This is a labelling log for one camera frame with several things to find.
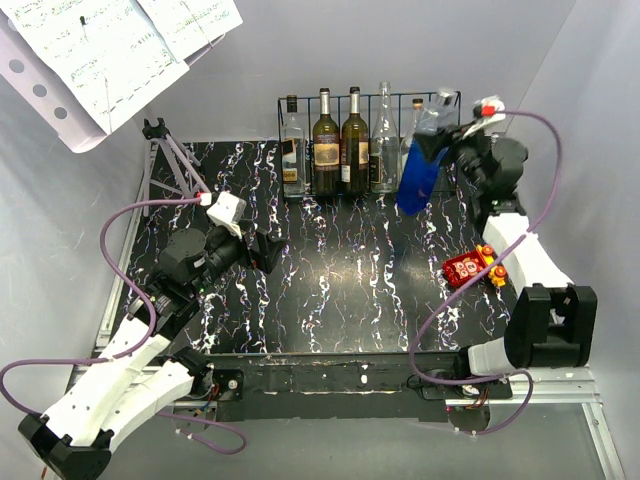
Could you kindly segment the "blue square glass bottle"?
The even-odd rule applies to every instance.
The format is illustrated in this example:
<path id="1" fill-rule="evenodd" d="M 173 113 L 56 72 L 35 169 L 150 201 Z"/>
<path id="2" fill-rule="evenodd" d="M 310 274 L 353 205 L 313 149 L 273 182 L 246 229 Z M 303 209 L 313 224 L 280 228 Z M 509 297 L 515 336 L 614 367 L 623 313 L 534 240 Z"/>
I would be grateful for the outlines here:
<path id="1" fill-rule="evenodd" d="M 415 133 L 439 132 L 441 128 L 455 124 L 457 119 L 455 99 L 454 90 L 440 88 L 431 102 L 423 107 Z M 435 188 L 441 163 L 449 148 L 441 152 L 439 163 L 425 163 L 413 136 L 406 168 L 396 196 L 398 207 L 406 215 L 416 215 L 426 208 Z"/>

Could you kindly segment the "tall clear bottle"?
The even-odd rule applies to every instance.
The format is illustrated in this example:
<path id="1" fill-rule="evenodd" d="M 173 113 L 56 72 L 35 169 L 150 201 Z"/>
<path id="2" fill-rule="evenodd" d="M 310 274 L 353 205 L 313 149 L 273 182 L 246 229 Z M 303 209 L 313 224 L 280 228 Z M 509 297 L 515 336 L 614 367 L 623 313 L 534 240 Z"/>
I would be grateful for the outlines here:
<path id="1" fill-rule="evenodd" d="M 391 84 L 379 86 L 380 104 L 370 144 L 370 183 L 374 193 L 392 193 L 399 182 L 400 142 L 393 115 Z"/>

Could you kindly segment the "clear round bottle cork stopper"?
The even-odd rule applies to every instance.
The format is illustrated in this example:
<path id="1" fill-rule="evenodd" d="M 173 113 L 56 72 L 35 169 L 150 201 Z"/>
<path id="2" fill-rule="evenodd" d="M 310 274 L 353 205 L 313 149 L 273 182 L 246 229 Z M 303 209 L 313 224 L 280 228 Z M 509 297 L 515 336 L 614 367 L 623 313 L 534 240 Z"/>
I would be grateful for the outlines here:
<path id="1" fill-rule="evenodd" d="M 420 118 L 422 116 L 423 105 L 424 105 L 424 101 L 422 98 L 412 99 L 412 113 L 413 113 L 412 121 L 400 145 L 400 175 L 404 174 L 404 170 L 406 168 L 409 152 L 410 152 L 412 141 L 413 141 L 413 136 L 416 131 L 417 125 L 419 124 Z"/>

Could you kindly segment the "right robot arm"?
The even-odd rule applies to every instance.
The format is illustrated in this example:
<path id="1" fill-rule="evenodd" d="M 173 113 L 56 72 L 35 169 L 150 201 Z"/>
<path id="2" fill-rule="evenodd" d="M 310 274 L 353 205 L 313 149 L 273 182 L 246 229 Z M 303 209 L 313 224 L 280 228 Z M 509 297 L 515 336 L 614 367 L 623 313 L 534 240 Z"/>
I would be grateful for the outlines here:
<path id="1" fill-rule="evenodd" d="M 433 134 L 417 133 L 414 145 L 420 167 L 438 166 L 454 158 L 475 186 L 469 209 L 484 242 L 496 257 L 465 274 L 455 291 L 505 269 L 518 299 L 504 335 L 462 348 L 449 375 L 436 377 L 416 370 L 424 382 L 453 386 L 475 397 L 489 382 L 534 368 L 575 368 L 588 363 L 598 299 L 590 286 L 578 286 L 542 247 L 522 207 L 516 185 L 528 158 L 527 148 L 509 137 L 492 139 L 479 124 L 451 125 Z"/>

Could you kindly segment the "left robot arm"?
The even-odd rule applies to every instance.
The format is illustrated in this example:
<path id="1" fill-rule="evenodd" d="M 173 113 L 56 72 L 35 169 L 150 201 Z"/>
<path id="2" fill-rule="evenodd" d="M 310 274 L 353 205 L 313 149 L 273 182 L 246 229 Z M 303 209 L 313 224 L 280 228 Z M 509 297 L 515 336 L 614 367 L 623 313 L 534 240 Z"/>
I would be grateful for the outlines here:
<path id="1" fill-rule="evenodd" d="M 126 437 L 156 413 L 223 387 L 231 373 L 216 373 L 190 347 L 170 355 L 146 380 L 138 377 L 199 313 L 198 297 L 207 286 L 235 265 L 272 272 L 285 244 L 263 229 L 253 244 L 223 226 L 174 233 L 143 295 L 100 356 L 57 403 L 19 424 L 36 455 L 62 479 L 96 479 Z"/>

